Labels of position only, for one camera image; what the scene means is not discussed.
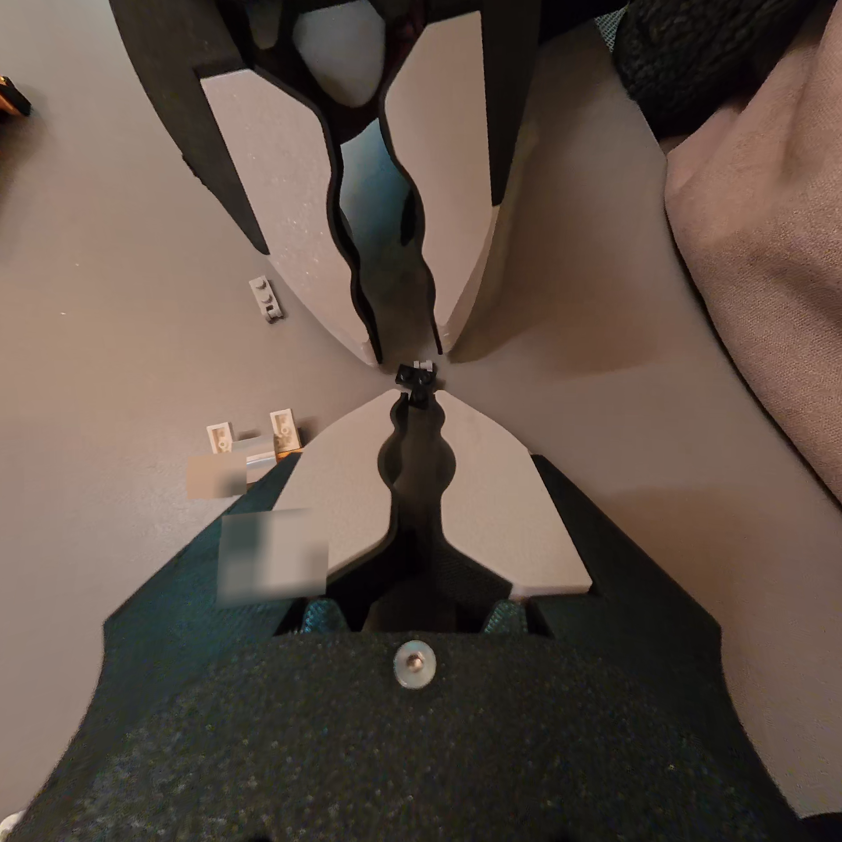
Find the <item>orange white grey lego assembly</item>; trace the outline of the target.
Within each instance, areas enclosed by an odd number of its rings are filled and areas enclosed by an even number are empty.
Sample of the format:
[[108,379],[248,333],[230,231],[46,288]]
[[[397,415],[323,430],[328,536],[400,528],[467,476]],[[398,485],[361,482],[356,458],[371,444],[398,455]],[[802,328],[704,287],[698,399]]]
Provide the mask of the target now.
[[271,432],[236,439],[228,422],[206,427],[213,453],[244,454],[246,483],[251,485],[264,477],[275,465],[291,454],[300,452],[301,442],[292,411],[282,409],[269,415]]

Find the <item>beige cloth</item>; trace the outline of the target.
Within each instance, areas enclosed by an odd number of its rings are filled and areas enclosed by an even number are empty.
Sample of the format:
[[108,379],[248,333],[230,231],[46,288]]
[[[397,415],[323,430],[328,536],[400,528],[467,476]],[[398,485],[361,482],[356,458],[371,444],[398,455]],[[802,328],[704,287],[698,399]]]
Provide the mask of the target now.
[[668,153],[665,206],[731,359],[840,499],[840,2]]

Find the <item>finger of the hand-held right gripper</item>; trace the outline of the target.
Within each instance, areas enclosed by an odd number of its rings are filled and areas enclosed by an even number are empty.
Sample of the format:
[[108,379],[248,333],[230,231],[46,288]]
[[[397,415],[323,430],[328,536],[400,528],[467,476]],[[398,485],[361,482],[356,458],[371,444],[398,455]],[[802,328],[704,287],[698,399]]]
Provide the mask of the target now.
[[360,289],[360,259],[342,228],[341,163],[311,104],[255,69],[201,87],[280,279],[363,363],[382,351]]
[[439,352],[478,300],[499,217],[492,197],[480,2],[421,2],[424,24],[386,84],[382,119],[411,184]]

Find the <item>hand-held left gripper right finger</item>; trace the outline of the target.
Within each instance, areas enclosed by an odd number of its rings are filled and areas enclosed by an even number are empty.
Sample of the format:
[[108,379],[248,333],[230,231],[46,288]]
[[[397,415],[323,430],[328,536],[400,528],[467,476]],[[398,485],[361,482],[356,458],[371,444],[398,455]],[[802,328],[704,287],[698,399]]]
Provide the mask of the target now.
[[503,600],[587,595],[593,579],[527,447],[445,390],[430,411],[430,572],[457,628],[478,631]]

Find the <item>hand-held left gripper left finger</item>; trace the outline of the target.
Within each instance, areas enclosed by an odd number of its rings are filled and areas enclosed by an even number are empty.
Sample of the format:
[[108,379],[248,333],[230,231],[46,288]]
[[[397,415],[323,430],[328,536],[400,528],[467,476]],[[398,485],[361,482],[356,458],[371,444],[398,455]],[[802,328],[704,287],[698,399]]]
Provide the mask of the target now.
[[296,546],[313,574],[300,574],[342,609],[353,631],[385,593],[396,537],[392,488],[382,450],[395,435],[393,409],[405,394],[391,389],[346,414],[301,452],[273,508],[277,534]]

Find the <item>black L-shaped lego piece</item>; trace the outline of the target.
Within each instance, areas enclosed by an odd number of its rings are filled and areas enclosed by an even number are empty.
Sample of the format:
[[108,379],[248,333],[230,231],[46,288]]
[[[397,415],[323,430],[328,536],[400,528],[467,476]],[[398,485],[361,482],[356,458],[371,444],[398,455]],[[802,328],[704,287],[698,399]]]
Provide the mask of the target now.
[[397,368],[395,383],[408,393],[410,407],[424,411],[428,408],[430,397],[435,389],[436,369],[432,372],[421,371],[412,364],[400,364]]

